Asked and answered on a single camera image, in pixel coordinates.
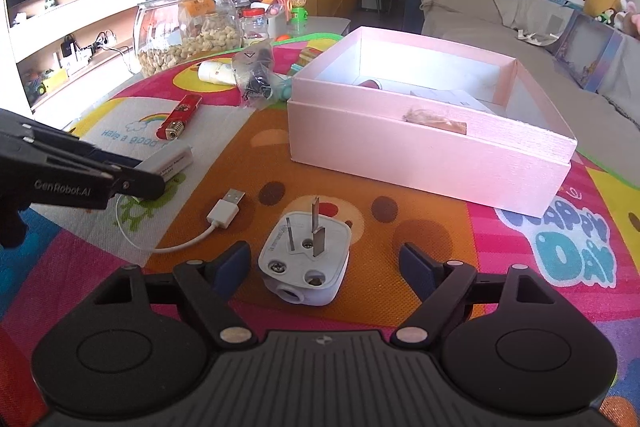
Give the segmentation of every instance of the red lid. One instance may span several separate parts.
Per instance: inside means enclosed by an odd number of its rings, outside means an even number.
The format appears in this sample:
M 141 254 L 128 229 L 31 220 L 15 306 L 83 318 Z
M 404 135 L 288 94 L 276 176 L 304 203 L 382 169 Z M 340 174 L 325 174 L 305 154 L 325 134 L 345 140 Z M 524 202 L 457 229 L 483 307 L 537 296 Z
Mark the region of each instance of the red lid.
M 242 10 L 244 17 L 255 17 L 256 15 L 264 15 L 264 8 L 245 8 Z

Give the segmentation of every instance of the screw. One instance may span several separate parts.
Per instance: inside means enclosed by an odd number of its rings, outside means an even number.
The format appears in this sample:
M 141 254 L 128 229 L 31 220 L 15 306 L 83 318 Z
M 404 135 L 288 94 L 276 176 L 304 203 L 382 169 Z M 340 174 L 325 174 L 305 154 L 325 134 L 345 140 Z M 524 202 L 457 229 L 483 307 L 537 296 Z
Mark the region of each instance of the screw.
M 406 344 L 419 344 L 425 341 L 428 336 L 428 333 L 422 328 L 415 328 L 413 326 L 400 328 L 396 331 L 396 339 Z
M 280 261 L 271 261 L 269 263 L 269 269 L 276 273 L 284 273 L 284 270 L 287 269 L 287 265 L 284 263 L 281 263 Z
M 242 326 L 233 326 L 220 331 L 220 338 L 229 344 L 242 344 L 251 339 L 253 333 Z

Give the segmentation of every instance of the bear nose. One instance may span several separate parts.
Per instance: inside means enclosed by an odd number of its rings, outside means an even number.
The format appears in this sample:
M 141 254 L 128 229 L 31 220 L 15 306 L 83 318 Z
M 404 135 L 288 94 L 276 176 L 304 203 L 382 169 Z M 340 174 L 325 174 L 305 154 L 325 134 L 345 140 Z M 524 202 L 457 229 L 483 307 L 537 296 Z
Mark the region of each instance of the bear nose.
M 323 201 L 320 203 L 319 208 L 320 214 L 326 217 L 334 217 L 338 213 L 338 206 L 333 203 L 326 203 Z

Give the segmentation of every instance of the usb connector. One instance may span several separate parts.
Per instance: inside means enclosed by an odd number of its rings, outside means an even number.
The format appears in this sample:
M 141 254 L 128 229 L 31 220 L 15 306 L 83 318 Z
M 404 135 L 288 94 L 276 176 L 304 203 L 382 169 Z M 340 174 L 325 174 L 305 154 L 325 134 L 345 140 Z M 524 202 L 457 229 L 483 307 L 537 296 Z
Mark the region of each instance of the usb connector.
M 244 192 L 242 190 L 235 190 L 234 188 L 230 188 L 229 191 L 225 194 L 225 197 L 222 198 L 222 201 L 228 201 L 229 203 L 238 204 L 240 200 L 244 198 Z
M 244 192 L 235 190 L 234 188 L 230 189 L 225 194 L 225 197 L 219 200 L 216 206 L 213 207 L 209 216 L 207 216 L 207 221 L 215 227 L 226 229 L 234 217 L 236 217 L 238 213 L 238 203 L 243 196 Z

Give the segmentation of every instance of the white adapter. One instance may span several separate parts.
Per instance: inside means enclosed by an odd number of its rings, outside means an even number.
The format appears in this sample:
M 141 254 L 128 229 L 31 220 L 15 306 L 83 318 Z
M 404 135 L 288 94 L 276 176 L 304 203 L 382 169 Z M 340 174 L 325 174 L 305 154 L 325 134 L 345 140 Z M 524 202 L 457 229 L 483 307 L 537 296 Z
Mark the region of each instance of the white adapter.
M 349 260 L 351 229 L 319 215 L 290 212 L 271 231 L 258 257 L 264 285 L 291 304 L 324 306 L 334 300 Z
M 160 174 L 167 182 L 192 163 L 191 146 L 183 140 L 176 139 L 167 142 L 159 151 L 140 162 L 135 168 L 151 174 Z

